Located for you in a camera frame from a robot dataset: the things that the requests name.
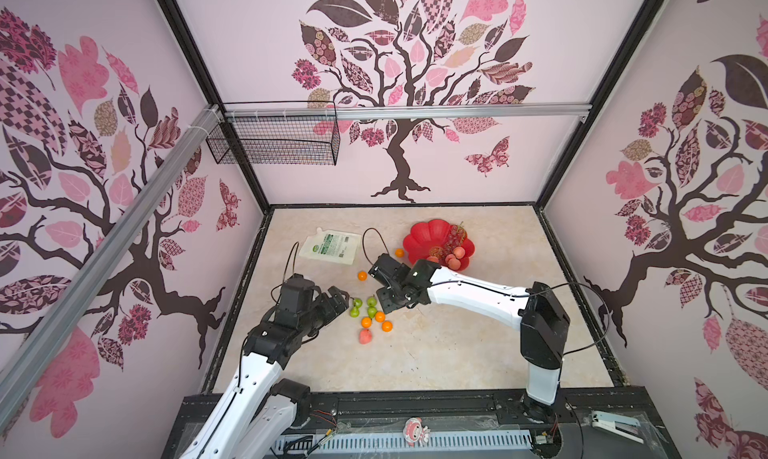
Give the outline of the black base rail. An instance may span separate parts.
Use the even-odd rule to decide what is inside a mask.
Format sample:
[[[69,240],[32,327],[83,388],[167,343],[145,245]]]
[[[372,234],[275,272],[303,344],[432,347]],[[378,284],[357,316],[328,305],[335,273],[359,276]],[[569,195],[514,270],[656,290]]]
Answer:
[[[565,388],[559,391],[554,416],[544,423],[528,420],[520,389],[312,392],[307,421],[283,435],[402,433],[405,422],[421,418],[430,434],[442,431],[521,430],[532,450],[363,455],[315,458],[678,458],[674,444],[647,391],[639,386]],[[636,418],[643,444],[591,426],[593,411]]]

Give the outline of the white stapler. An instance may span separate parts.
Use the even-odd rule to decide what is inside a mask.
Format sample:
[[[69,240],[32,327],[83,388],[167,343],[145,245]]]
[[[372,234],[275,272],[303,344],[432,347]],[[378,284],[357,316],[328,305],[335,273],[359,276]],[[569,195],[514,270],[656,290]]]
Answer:
[[[590,419],[591,426],[595,429],[603,430],[639,444],[644,443],[641,423],[636,418],[604,411],[593,411]]]

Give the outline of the red flower fruit bowl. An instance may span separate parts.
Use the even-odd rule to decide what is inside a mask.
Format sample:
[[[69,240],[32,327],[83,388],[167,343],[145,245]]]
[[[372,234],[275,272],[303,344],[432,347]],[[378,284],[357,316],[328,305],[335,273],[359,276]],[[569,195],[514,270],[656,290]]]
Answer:
[[[448,267],[448,264],[444,262],[444,258],[448,254],[443,249],[443,242],[451,224],[453,223],[449,223],[444,219],[432,219],[414,224],[403,240],[403,248],[408,261],[411,264],[415,264],[417,261],[424,259]],[[468,232],[467,239],[462,247],[466,253],[462,259],[456,258],[456,260],[461,262],[461,267],[458,270],[454,270],[457,272],[468,268],[470,259],[476,251],[474,243],[468,236]]]

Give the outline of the white green refill pouch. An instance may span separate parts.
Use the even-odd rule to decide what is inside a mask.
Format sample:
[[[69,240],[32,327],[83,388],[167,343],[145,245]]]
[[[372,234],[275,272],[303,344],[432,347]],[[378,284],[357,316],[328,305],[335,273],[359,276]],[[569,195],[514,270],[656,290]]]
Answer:
[[[299,256],[311,260],[352,265],[361,242],[361,234],[318,228],[314,235],[308,236],[304,241]]]

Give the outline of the aluminium rail back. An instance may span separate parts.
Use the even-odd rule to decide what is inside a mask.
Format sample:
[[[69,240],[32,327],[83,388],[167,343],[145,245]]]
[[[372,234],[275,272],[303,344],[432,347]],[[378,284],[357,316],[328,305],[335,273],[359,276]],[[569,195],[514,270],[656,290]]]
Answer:
[[[373,120],[373,119],[438,119],[438,118],[479,118],[479,117],[533,117],[533,116],[576,116],[587,117],[592,109],[588,103],[520,103],[520,104],[472,104],[453,106],[386,106],[386,107],[338,107],[331,103],[329,107],[287,108],[285,103],[278,103],[271,108],[255,108],[255,103],[248,103],[247,108],[228,107],[228,118],[336,118],[338,120]]]

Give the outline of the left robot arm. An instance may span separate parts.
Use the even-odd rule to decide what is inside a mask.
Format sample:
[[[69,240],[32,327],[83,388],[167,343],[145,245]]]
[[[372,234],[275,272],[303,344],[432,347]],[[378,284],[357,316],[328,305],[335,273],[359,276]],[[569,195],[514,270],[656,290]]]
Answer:
[[[283,377],[304,343],[346,312],[352,298],[295,273],[246,335],[232,380],[183,458],[262,458],[294,424],[307,421],[310,388]]]

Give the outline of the purple grape bunch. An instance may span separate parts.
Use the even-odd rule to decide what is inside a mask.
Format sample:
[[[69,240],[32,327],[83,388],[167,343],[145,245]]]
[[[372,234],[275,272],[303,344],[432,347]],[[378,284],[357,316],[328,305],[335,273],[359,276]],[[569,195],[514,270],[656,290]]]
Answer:
[[[456,248],[462,247],[466,239],[467,232],[463,224],[451,224],[443,242],[443,249],[447,254],[452,253]]]

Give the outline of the pink cartoon figure sticker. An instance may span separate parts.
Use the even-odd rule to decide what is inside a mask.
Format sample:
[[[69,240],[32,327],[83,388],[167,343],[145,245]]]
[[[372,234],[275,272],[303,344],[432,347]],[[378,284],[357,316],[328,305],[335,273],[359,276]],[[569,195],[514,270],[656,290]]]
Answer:
[[[430,429],[423,424],[421,418],[413,417],[405,422],[403,436],[409,447],[424,446],[429,443]]]

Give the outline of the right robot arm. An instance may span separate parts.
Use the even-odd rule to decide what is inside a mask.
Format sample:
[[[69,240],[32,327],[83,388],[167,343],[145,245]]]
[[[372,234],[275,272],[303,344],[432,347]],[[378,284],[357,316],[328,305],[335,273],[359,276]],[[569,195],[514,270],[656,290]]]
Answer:
[[[553,288],[535,282],[513,287],[460,274],[421,259],[408,266],[380,255],[368,275],[385,313],[418,305],[447,305],[494,319],[520,334],[520,354],[528,363],[523,402],[550,408],[560,388],[565,346],[571,320]]]

